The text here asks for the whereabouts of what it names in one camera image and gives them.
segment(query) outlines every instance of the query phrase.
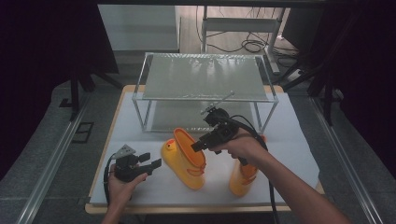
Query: white surface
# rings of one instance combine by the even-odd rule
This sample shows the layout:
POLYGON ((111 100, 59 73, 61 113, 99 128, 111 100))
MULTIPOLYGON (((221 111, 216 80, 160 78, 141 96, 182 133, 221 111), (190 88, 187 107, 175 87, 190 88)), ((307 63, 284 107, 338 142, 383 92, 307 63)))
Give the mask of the white surface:
MULTIPOLYGON (((311 187, 318 183, 318 166, 312 157, 309 146, 301 131, 286 93, 279 93, 279 104, 268 123, 265 135, 269 151, 311 187)), ((263 105, 259 107, 267 113, 263 105)), ((201 133, 192 134, 195 139, 201 133)), ((120 107, 114 131, 111 136, 100 174, 95 183, 91 203, 106 203, 103 189, 103 171, 108 158, 124 144, 137 151, 137 155, 151 153, 151 160, 161 157, 161 147, 172 133, 142 133, 132 102, 132 94, 127 92, 120 107)), ((140 184, 130 204, 133 205, 262 205, 269 204, 268 181, 262 173, 253 182, 250 192, 244 197, 234 196, 228 182, 233 169, 233 159, 228 153, 216 155, 205 150, 206 168, 205 185, 199 190, 187 188, 163 162, 163 166, 155 170, 147 181, 140 184)), ((276 192, 276 201, 284 202, 276 192)))
POLYGON ((178 50, 177 7, 98 7, 113 50, 178 50))

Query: forearm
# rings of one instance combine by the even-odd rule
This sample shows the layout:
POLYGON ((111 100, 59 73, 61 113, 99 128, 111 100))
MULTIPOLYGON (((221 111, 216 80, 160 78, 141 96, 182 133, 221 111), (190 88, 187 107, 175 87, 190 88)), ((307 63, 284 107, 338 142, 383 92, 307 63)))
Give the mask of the forearm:
POLYGON ((332 203, 271 154, 265 152, 257 159, 259 169, 302 223, 350 223, 332 203))
POLYGON ((107 212, 105 218, 102 221, 102 224, 118 224, 120 217, 122 215, 123 208, 117 205, 110 205, 107 208, 107 212))

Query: orange boot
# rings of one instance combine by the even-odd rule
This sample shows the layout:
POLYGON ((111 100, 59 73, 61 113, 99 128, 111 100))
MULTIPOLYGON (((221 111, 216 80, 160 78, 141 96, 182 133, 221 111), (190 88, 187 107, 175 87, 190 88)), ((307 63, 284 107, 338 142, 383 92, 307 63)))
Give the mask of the orange boot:
POLYGON ((174 136, 175 139, 169 139, 163 144, 163 160, 187 187, 200 189, 205 183, 204 152, 195 152, 192 149, 191 145, 195 140, 183 129, 174 129, 174 136))
POLYGON ((246 195, 256 179, 258 171, 259 169, 253 165, 243 166, 239 160, 235 160, 229 183, 231 192, 239 197, 246 195))

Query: metal stand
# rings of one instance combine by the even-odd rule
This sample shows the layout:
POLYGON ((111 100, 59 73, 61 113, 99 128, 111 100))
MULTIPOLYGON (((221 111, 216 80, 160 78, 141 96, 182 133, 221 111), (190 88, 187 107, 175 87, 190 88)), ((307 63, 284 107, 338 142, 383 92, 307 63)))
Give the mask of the metal stand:
POLYGON ((201 53, 206 53, 206 32, 208 31, 272 33, 268 46, 265 47, 265 54, 273 73, 279 74, 279 68, 273 55, 273 49, 284 14, 285 8, 282 7, 276 19, 208 18, 207 6, 204 6, 204 17, 201 29, 201 53))
MULTIPOLYGON (((351 14, 348 16, 346 24, 343 25, 343 28, 341 32, 338 34, 338 36, 335 38, 334 42, 332 43, 332 47, 330 48, 329 52, 326 54, 323 63, 312 69, 310 72, 296 78, 292 82, 283 85, 282 88, 284 91, 287 91, 288 89, 298 85, 299 83, 308 80, 311 77, 315 77, 310 86, 308 87, 308 94, 310 96, 318 96, 319 93, 325 88, 324 92, 324 106, 323 106, 323 115, 324 118, 327 120, 329 125, 332 125, 332 119, 331 119, 331 107, 332 107, 332 89, 333 89, 333 83, 332 83, 332 73, 330 72, 331 70, 331 65, 334 60, 334 57, 336 56, 336 53, 338 50, 341 48, 344 39, 347 37, 347 34, 349 30, 352 28, 352 26, 355 24, 357 19, 359 18, 361 12, 362 12, 362 6, 365 4, 363 1, 360 5, 357 5, 356 7, 353 7, 351 10, 351 14)), ((295 65, 293 65, 283 77, 288 76, 291 74, 295 69, 297 69, 301 65, 302 61, 298 60, 295 65)))
POLYGON ((115 86, 117 89, 122 90, 124 87, 124 85, 120 84, 118 81, 116 81, 106 73, 101 72, 92 66, 89 66, 88 69, 85 69, 83 71, 74 68, 70 72, 70 88, 72 98, 72 116, 70 118, 70 121, 73 121, 75 119, 79 111, 78 83, 81 84, 81 87, 84 91, 91 92, 95 89, 95 84, 91 78, 91 74, 97 75, 98 77, 115 86))

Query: black cable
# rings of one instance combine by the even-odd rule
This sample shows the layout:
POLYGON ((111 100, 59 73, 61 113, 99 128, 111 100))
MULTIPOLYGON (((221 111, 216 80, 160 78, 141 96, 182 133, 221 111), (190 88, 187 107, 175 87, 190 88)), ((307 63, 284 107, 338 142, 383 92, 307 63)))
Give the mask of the black cable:
POLYGON ((224 17, 224 14, 222 14, 222 12, 221 12, 221 7, 219 7, 219 12, 224 17))
POLYGON ((114 154, 111 155, 110 158, 108 159, 105 171, 103 172, 103 187, 105 189, 107 206, 110 204, 110 194, 108 192, 108 169, 110 167, 111 160, 113 160, 112 159, 113 156, 114 156, 114 154))
MULTIPOLYGON (((241 116, 241 115, 232 116, 232 118, 234 118, 234 117, 243 118, 244 120, 247 121, 247 123, 248 123, 251 127, 253 127, 253 125, 252 125, 250 122, 248 122, 248 120, 247 120, 246 118, 244 118, 243 116, 241 116)), ((253 138, 255 138, 255 139, 260 143, 260 145, 261 145, 265 150, 268 151, 268 147, 267 147, 267 145, 265 144, 264 140, 263 140, 262 137, 254 130, 254 128, 250 128, 250 127, 247 126, 246 124, 244 124, 244 123, 242 123, 242 122, 240 122, 240 121, 238 121, 238 120, 232 119, 232 118, 224 118, 224 117, 218 117, 218 118, 219 118, 219 120, 222 120, 222 121, 224 121, 224 122, 233 123, 234 125, 236 125, 236 126, 242 128, 242 129, 246 130, 248 133, 250 133, 250 134, 253 136, 253 138)), ((269 189, 270 189, 270 200, 271 200, 271 207, 272 207, 273 213, 274 213, 274 220, 275 220, 275 223, 276 223, 276 224, 280 224, 279 216, 278 216, 277 210, 276 210, 274 186, 272 185, 272 183, 271 183, 270 180, 268 180, 268 185, 269 185, 269 189)))
MULTIPOLYGON (((276 9, 276 8, 274 7, 273 14, 272 14, 271 18, 274 17, 275 9, 276 9)), ((259 7, 259 11, 257 12, 256 18, 259 17, 260 10, 261 10, 261 8, 259 7)), ((196 29, 198 38, 199 38, 200 42, 202 43, 203 41, 202 41, 202 38, 201 38, 200 35, 199 35, 199 30, 198 30, 198 7, 196 7, 196 10, 195 10, 195 29, 196 29)), ((228 32, 219 32, 219 33, 216 33, 216 34, 213 34, 213 35, 207 35, 206 38, 211 37, 211 36, 215 36, 215 35, 222 35, 222 34, 225 34, 225 33, 228 33, 228 32)), ((248 39, 248 38, 250 37, 250 35, 255 35, 255 34, 249 32, 248 35, 247 35, 246 40, 243 40, 243 41, 241 42, 241 48, 239 48, 239 49, 227 50, 227 49, 221 49, 221 48, 219 48, 219 47, 217 47, 217 46, 214 46, 214 45, 211 45, 211 44, 206 44, 206 45, 209 46, 209 47, 212 47, 212 48, 215 48, 215 49, 218 49, 218 50, 227 52, 227 53, 233 53, 233 52, 236 52, 236 51, 238 51, 238 50, 240 50, 240 49, 245 49, 246 51, 248 51, 248 52, 250 52, 250 53, 258 53, 258 52, 263 51, 263 50, 265 49, 265 47, 268 45, 268 38, 269 38, 269 35, 267 35, 267 40, 263 40, 259 35, 255 35, 255 36, 256 36, 257 38, 259 38, 260 40, 248 39), (254 46, 254 47, 257 47, 258 49, 250 49, 248 46, 254 46)), ((280 53, 280 52, 276 51, 276 49, 283 49, 283 48, 279 48, 279 47, 275 47, 275 46, 274 46, 274 54, 275 54, 276 56, 279 56, 279 55, 280 55, 280 56, 285 56, 285 57, 290 56, 289 54, 280 53)), ((298 51, 297 49, 283 49, 283 50, 298 51)))

